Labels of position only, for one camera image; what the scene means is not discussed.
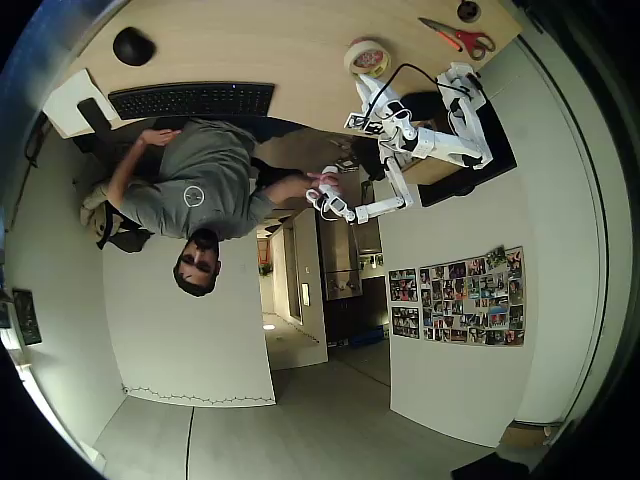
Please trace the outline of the person's right hand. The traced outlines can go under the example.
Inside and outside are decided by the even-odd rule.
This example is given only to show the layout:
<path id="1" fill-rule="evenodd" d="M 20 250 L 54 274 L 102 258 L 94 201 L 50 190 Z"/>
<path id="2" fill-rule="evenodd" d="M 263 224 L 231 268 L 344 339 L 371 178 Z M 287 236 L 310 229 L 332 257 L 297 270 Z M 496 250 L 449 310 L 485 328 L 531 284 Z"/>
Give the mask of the person's right hand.
<path id="1" fill-rule="evenodd" d="M 321 185 L 329 185 L 337 190 L 339 187 L 339 175 L 337 173 L 307 173 L 293 176 L 292 195 L 304 197 L 308 190 L 318 190 Z"/>

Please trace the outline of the person's left hand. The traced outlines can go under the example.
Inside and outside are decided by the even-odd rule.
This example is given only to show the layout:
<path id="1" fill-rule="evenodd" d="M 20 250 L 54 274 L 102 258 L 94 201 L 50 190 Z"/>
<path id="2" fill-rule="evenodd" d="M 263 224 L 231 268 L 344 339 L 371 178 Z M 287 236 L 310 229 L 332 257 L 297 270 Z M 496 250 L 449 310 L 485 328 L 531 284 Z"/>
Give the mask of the person's left hand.
<path id="1" fill-rule="evenodd" d="M 137 144 L 140 144 L 142 146 L 166 146 L 168 143 L 170 143 L 173 139 L 175 139 L 177 136 L 179 136 L 182 133 L 181 130 L 172 130 L 172 129 L 161 129 L 161 130 L 154 130 L 154 129 L 145 129 L 142 131 L 142 133 L 139 135 L 138 139 L 136 140 Z"/>

